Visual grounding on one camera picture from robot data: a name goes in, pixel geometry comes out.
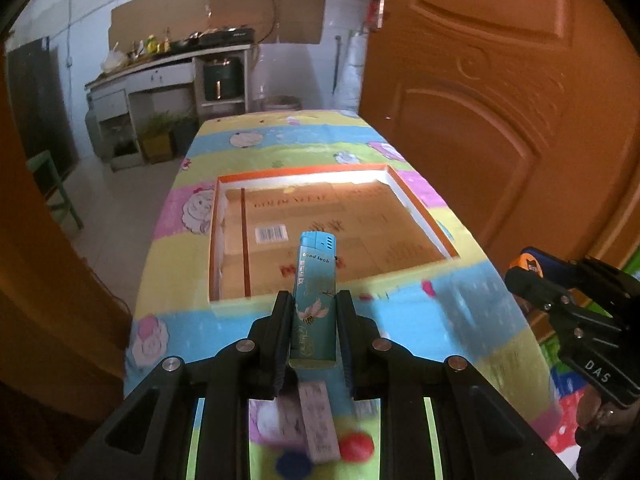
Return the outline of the person's right hand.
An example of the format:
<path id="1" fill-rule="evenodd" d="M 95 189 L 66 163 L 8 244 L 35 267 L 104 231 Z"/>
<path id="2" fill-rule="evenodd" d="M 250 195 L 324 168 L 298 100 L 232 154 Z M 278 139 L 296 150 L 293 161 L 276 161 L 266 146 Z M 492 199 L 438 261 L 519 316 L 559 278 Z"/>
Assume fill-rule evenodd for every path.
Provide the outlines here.
<path id="1" fill-rule="evenodd" d="M 576 442 L 582 453 L 594 453 L 606 441 L 620 440 L 634 428 L 638 404 L 620 408 L 607 401 L 592 385 L 588 385 L 578 402 Z"/>

